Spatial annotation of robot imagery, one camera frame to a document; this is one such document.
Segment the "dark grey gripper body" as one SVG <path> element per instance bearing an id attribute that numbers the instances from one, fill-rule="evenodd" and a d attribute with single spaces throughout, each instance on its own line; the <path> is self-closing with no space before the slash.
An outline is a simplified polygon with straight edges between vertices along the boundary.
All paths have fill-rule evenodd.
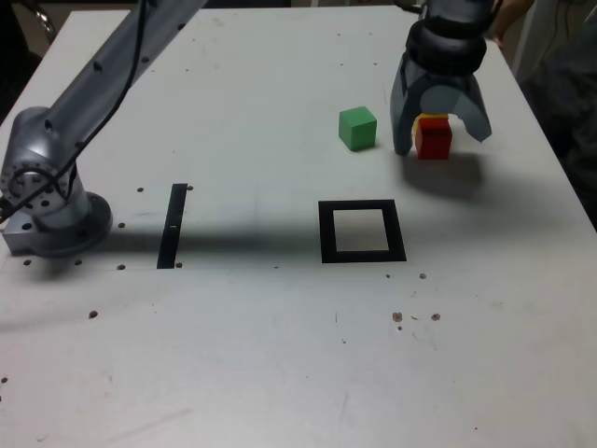
<path id="1" fill-rule="evenodd" d="M 444 76 L 433 73 L 415 62 L 410 62 L 409 89 L 430 88 L 438 85 L 451 86 L 460 91 L 469 91 L 472 87 L 471 76 Z"/>

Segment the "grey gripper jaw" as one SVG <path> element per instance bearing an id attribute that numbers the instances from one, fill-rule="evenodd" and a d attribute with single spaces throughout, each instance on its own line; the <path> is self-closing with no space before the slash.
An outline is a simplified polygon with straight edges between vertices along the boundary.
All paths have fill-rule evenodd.
<path id="1" fill-rule="evenodd" d="M 407 156 L 410 152 L 412 126 L 422 112 L 421 98 L 426 87 L 426 72 L 404 53 L 390 98 L 393 143 L 398 156 Z"/>
<path id="2" fill-rule="evenodd" d="M 472 138 L 483 142 L 492 134 L 492 127 L 474 76 L 471 76 L 471 84 L 469 91 L 445 85 L 427 88 L 421 98 L 421 108 L 425 114 L 456 116 Z"/>

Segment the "person's hand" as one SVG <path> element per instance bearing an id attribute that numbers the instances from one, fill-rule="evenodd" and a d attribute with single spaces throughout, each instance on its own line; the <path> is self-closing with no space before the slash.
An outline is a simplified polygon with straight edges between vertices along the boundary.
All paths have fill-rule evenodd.
<path id="1" fill-rule="evenodd" d="M 508 28 L 517 20 L 517 1 L 504 0 L 497 11 L 492 27 L 492 40 L 499 47 L 503 47 L 503 39 Z"/>

